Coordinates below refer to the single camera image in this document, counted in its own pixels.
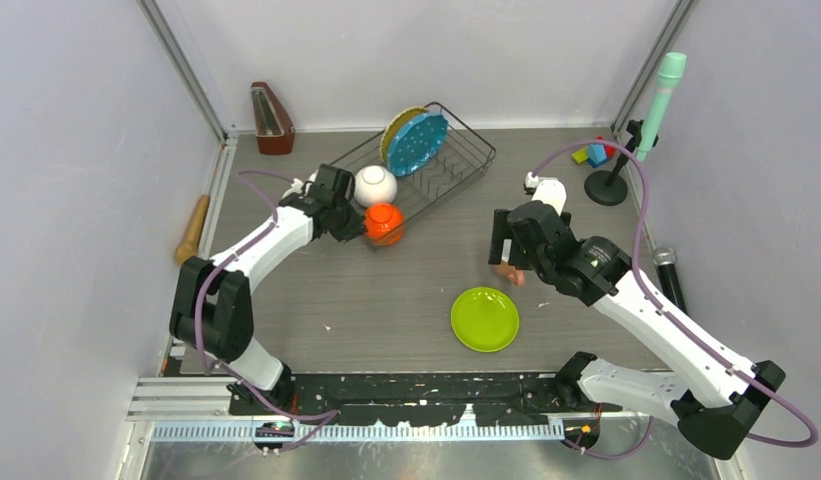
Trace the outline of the pink ceramic mug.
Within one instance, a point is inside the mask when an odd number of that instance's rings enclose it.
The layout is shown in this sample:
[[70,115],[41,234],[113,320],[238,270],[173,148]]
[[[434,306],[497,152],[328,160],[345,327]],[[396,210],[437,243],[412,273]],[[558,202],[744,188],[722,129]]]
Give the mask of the pink ceramic mug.
[[506,278],[514,286],[523,286],[525,284],[524,273],[515,266],[510,265],[509,255],[511,250],[511,240],[505,239],[502,245],[501,262],[493,267],[497,275]]

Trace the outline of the white ribbed bowl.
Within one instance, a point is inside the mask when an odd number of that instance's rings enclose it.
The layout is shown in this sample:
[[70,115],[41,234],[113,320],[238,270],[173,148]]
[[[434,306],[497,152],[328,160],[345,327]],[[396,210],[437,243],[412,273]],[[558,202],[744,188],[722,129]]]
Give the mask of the white ribbed bowl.
[[364,208],[377,203],[392,203],[397,193],[396,177],[383,166],[365,166],[355,174],[354,199]]

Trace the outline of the orange bowl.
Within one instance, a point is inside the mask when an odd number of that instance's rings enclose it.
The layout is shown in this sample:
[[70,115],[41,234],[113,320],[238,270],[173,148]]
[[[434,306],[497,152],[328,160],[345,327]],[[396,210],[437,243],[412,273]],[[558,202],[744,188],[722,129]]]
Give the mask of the orange bowl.
[[385,247],[400,241],[404,235],[404,216],[391,203],[376,203],[364,212],[366,238],[376,247]]

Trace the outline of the yellow woven bamboo plate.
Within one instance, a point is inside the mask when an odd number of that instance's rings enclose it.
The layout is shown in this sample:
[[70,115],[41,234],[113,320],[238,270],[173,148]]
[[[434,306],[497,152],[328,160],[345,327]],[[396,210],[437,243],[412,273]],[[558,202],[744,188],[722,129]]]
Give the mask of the yellow woven bamboo plate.
[[388,150],[391,142],[401,128],[416,116],[427,113],[424,106],[412,106],[397,114],[384,129],[379,142],[379,156],[384,164],[388,163]]

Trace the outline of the blue polka dot plate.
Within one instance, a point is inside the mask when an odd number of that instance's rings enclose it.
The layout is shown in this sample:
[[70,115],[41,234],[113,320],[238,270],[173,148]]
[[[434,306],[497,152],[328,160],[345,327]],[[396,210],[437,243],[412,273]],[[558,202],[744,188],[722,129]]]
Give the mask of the blue polka dot plate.
[[439,112],[429,111],[406,123],[391,142],[386,168],[396,177],[405,177],[424,167],[445,145],[449,121]]

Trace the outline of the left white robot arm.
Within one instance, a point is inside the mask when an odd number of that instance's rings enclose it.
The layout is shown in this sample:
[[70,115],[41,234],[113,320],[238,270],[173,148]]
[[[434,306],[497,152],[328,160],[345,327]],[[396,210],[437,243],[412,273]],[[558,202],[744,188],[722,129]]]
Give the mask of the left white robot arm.
[[209,259],[191,256],[180,267],[170,335],[255,387],[254,400],[270,414],[291,405],[291,372],[256,339],[252,294],[285,259],[322,235],[339,242],[361,236],[364,216],[354,192],[353,173],[322,164],[309,179],[291,180],[267,220],[234,246]]

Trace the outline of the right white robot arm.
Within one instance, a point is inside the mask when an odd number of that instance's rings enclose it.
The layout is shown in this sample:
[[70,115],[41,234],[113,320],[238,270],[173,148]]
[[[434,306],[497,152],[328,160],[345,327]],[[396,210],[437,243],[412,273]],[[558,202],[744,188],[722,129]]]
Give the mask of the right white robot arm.
[[716,341],[662,295],[612,241],[578,240],[570,215],[541,201],[497,209],[489,262],[530,270],[633,334],[670,371],[660,375],[614,365],[578,351],[556,374],[557,397],[570,410],[612,404],[674,424],[701,452],[731,459],[786,374],[771,360],[752,362]]

